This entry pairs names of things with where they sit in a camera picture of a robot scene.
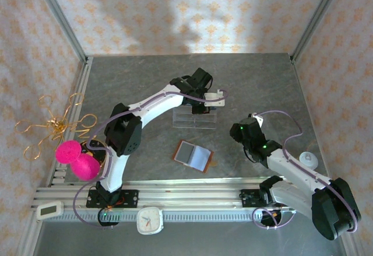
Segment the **small notebook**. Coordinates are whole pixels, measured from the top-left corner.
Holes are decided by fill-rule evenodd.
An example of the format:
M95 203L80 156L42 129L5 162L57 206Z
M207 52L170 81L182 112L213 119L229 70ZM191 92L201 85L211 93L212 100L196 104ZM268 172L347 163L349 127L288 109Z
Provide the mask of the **small notebook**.
M213 152L209 149L181 140L173 160L206 173L212 156Z

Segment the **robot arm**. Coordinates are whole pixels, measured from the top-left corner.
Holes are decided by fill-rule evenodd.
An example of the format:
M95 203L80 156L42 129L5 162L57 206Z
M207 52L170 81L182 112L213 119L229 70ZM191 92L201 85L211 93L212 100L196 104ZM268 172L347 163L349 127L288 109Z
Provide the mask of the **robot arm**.
M265 138L262 121L257 115L250 115L235 123L230 135L243 144L255 162L284 176L296 187L273 176L260 184L259 199L267 205L279 202L294 208L312 219L320 234L329 240L356 226L346 206L329 189L332 187L344 198L356 220L360 221L361 215L349 185L341 178L332 180L307 168L291 155L285 156L280 144Z
M105 128L106 144L112 153L111 167L108 176L96 184L99 194L109 205L114 204L122 186L122 176L127 160L141 143L142 129L153 119L166 112L169 109L189 104L192 106L193 114L208 113L210 106L224 106L224 101L211 103L207 106L201 101L193 100L178 93L205 99L208 89L206 86L212 82L212 76L203 69L198 68L192 76L183 76L173 79L163 90L148 97L147 99L135 104L125 106L122 103L117 104L111 117L134 108L143 107L133 113L119 117L111 121ZM208 93L209 99L221 97L221 92L215 94ZM105 164L104 173L106 173L108 164Z

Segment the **wall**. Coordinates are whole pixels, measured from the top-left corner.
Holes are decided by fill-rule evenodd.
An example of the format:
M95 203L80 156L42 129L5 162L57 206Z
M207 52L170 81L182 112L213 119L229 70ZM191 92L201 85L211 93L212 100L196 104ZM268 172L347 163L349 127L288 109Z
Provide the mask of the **wall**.
M58 0L87 55L289 52L320 0Z
M79 60L44 0L0 0L0 247L15 255L36 187L49 172L53 145L40 159L23 158L26 146L45 137L42 129L15 135L16 121L42 123L38 98L51 94L52 111L62 113Z
M334 0L297 63L324 161L350 184L373 248L373 0Z

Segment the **small white display device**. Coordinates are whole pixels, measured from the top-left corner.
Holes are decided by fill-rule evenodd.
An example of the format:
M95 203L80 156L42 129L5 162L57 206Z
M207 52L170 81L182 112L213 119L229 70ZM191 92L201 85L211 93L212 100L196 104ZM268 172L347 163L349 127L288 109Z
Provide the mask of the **small white display device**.
M61 201L39 205L36 209L36 219L43 220L64 214L64 204Z
M140 234L156 234L163 229L163 214L155 206L139 210L137 226Z

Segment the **white round object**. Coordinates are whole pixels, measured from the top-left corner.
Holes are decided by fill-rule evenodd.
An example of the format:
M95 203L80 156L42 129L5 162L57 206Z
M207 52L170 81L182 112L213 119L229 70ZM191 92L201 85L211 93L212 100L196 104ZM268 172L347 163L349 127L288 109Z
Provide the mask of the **white round object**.
M139 210L137 217L137 226L140 234L156 234L163 229L162 211L151 206Z
M301 156L299 156L299 161L311 170L314 170L319 165L319 160L311 152L303 152Z

